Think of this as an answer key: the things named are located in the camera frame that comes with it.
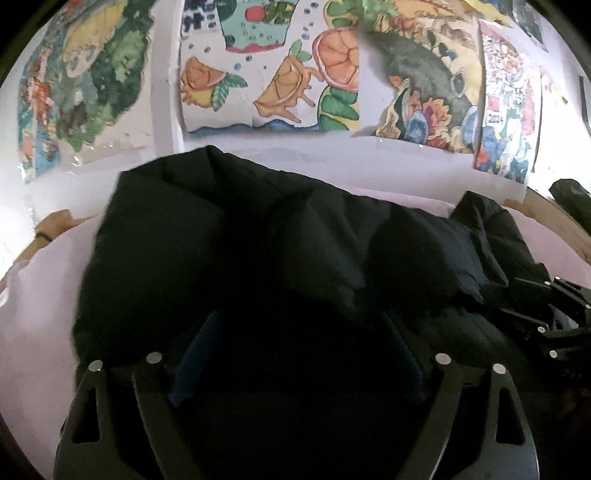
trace red fruit drawing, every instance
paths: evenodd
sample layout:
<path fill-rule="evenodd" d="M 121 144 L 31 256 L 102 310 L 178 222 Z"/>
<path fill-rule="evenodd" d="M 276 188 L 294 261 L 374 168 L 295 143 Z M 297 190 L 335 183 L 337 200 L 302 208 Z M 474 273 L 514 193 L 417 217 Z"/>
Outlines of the red fruit drawing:
<path fill-rule="evenodd" d="M 263 7 L 250 7 L 244 12 L 244 18 L 247 22 L 262 22 L 265 19 L 265 9 Z"/>

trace black metal bracket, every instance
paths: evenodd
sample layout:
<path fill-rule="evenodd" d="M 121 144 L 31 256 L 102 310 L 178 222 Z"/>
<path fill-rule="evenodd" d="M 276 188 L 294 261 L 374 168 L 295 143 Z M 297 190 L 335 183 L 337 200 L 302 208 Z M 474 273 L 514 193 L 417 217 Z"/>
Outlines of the black metal bracket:
<path fill-rule="evenodd" d="M 441 373 L 440 388 L 397 480 L 431 480 L 435 476 L 452 434 L 462 391 L 465 386 L 478 382 L 481 388 L 488 389 L 480 454 L 453 480 L 538 480 L 540 474 L 534 439 L 507 369 L 501 364 L 493 365 L 489 371 L 463 367 L 444 353 L 436 355 L 433 363 Z M 512 427 L 519 433 L 516 442 L 503 443 L 498 440 L 502 396 L 514 413 L 510 420 L 515 422 Z"/>
<path fill-rule="evenodd" d="M 116 449 L 109 388 L 113 382 L 131 384 L 144 430 L 158 468 L 165 480 L 201 480 L 201 475 L 174 423 L 159 373 L 161 358 L 151 353 L 146 360 L 131 365 L 105 369 L 101 361 L 92 362 L 86 371 L 64 426 L 56 456 L 55 480 L 104 480 L 125 478 L 144 480 L 122 459 Z M 96 398 L 98 438 L 81 442 L 76 434 L 87 415 L 87 405 Z"/>
<path fill-rule="evenodd" d="M 512 307 L 498 308 L 491 321 L 515 334 L 545 371 L 577 387 L 591 385 L 591 290 L 560 278 L 543 284 L 516 278 L 508 298 Z M 556 309 L 578 327 L 562 327 Z"/>

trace poster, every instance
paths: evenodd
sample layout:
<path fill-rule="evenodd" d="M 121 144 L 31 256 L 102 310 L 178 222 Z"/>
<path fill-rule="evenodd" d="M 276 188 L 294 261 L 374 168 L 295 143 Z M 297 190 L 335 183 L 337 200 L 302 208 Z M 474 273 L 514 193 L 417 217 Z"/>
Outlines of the poster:
<path fill-rule="evenodd" d="M 513 0 L 464 0 L 476 12 L 479 18 L 496 22 L 504 27 L 512 27 Z"/>
<path fill-rule="evenodd" d="M 513 13 L 517 24 L 531 38 L 531 41 L 545 52 L 548 52 L 542 38 L 541 17 L 535 8 L 525 0 L 513 0 Z"/>
<path fill-rule="evenodd" d="M 86 158 L 100 157 L 95 146 L 151 143 L 144 70 L 154 3 L 69 0 L 51 20 L 20 81 L 18 145 L 25 182 L 64 158 L 81 162 L 85 152 Z M 142 93 L 139 115 L 117 129 Z"/>
<path fill-rule="evenodd" d="M 186 0 L 189 132 L 359 128 L 355 0 Z"/>
<path fill-rule="evenodd" d="M 493 24 L 481 22 L 486 67 L 476 169 L 525 183 L 534 165 L 541 109 L 540 69 Z"/>
<path fill-rule="evenodd" d="M 376 136 L 472 153 L 482 65 L 470 8 L 448 0 L 365 0 L 363 8 L 394 88 Z"/>

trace silver rivet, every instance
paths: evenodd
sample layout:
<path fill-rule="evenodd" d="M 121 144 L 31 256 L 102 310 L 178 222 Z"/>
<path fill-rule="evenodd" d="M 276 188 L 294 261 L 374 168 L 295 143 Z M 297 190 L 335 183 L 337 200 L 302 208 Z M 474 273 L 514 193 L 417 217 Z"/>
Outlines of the silver rivet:
<path fill-rule="evenodd" d="M 449 365 L 450 363 L 452 363 L 452 357 L 450 357 L 446 353 L 438 353 L 437 355 L 435 355 L 435 361 L 439 365 Z"/>
<path fill-rule="evenodd" d="M 88 370 L 91 372 L 99 372 L 101 368 L 103 368 L 103 362 L 100 360 L 95 360 L 88 366 Z"/>
<path fill-rule="evenodd" d="M 507 369 L 505 368 L 505 365 L 501 365 L 501 364 L 494 364 L 492 366 L 492 369 L 498 373 L 499 375 L 505 375 L 507 373 Z"/>
<path fill-rule="evenodd" d="M 162 360 L 162 354 L 160 352 L 152 352 L 146 357 L 146 361 L 149 364 L 157 364 Z"/>

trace orange fruit drawing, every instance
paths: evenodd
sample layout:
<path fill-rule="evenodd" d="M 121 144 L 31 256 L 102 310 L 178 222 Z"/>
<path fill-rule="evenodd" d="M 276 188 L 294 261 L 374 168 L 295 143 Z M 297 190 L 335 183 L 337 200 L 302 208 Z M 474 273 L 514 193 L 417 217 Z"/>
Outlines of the orange fruit drawing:
<path fill-rule="evenodd" d="M 188 105 L 211 107 L 213 89 L 226 75 L 226 72 L 220 72 L 200 62 L 196 57 L 191 57 L 180 75 L 181 100 Z"/>
<path fill-rule="evenodd" d="M 326 30 L 316 37 L 312 55 L 330 86 L 359 91 L 359 45 L 356 27 Z"/>

